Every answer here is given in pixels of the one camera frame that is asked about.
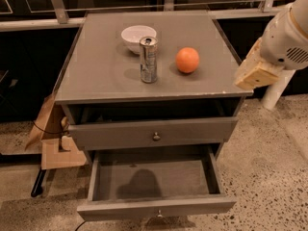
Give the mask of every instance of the orange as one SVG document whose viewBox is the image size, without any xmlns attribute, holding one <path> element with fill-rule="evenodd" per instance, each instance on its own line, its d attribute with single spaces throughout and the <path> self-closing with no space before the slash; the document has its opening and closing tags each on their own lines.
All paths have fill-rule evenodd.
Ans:
<svg viewBox="0 0 308 231">
<path fill-rule="evenodd" d="M 190 47 L 185 47 L 179 50 L 175 57 L 177 68 L 183 73 L 194 72 L 199 65 L 198 52 Z"/>
</svg>

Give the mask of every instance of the table top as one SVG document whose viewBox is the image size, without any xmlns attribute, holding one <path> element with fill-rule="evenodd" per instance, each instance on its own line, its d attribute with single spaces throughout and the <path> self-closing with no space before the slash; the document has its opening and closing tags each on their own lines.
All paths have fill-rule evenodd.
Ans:
<svg viewBox="0 0 308 231">
<path fill-rule="evenodd" d="M 154 28 L 158 38 L 158 80 L 141 80 L 140 57 L 124 45 L 132 25 Z M 183 47 L 195 48 L 198 69 L 183 74 L 175 65 Z M 239 67 L 211 16 L 205 11 L 90 13 L 77 40 L 56 103 L 80 104 L 250 95 L 237 88 Z"/>
</svg>

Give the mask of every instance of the floor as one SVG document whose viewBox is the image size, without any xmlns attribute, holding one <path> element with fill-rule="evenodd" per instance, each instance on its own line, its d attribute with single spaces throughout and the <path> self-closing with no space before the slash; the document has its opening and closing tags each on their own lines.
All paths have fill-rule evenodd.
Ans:
<svg viewBox="0 0 308 231">
<path fill-rule="evenodd" d="M 86 222 L 78 230 L 308 230 L 308 95 L 282 97 L 273 111 L 245 100 L 239 123 L 218 158 L 227 195 L 225 214 Z M 31 122 L 0 124 L 2 155 L 39 153 L 24 147 Z M 76 230 L 86 202 L 90 167 L 47 171 L 43 194 L 30 192 L 39 160 L 0 164 L 1 230 Z"/>
</svg>

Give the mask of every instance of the can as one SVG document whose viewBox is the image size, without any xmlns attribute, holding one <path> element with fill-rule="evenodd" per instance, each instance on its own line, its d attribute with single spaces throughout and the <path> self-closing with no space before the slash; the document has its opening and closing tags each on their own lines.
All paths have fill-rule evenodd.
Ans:
<svg viewBox="0 0 308 231">
<path fill-rule="evenodd" d="M 154 37 L 143 37 L 140 41 L 141 79 L 145 83 L 157 80 L 157 43 Z"/>
</svg>

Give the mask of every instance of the white bowl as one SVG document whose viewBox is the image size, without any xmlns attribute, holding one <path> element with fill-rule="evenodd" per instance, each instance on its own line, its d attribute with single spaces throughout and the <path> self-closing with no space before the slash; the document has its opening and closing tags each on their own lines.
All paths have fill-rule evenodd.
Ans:
<svg viewBox="0 0 308 231">
<path fill-rule="evenodd" d="M 127 48 L 135 54 L 140 54 L 140 40 L 143 37 L 156 37 L 156 31 L 147 26 L 137 25 L 125 28 L 121 36 Z"/>
</svg>

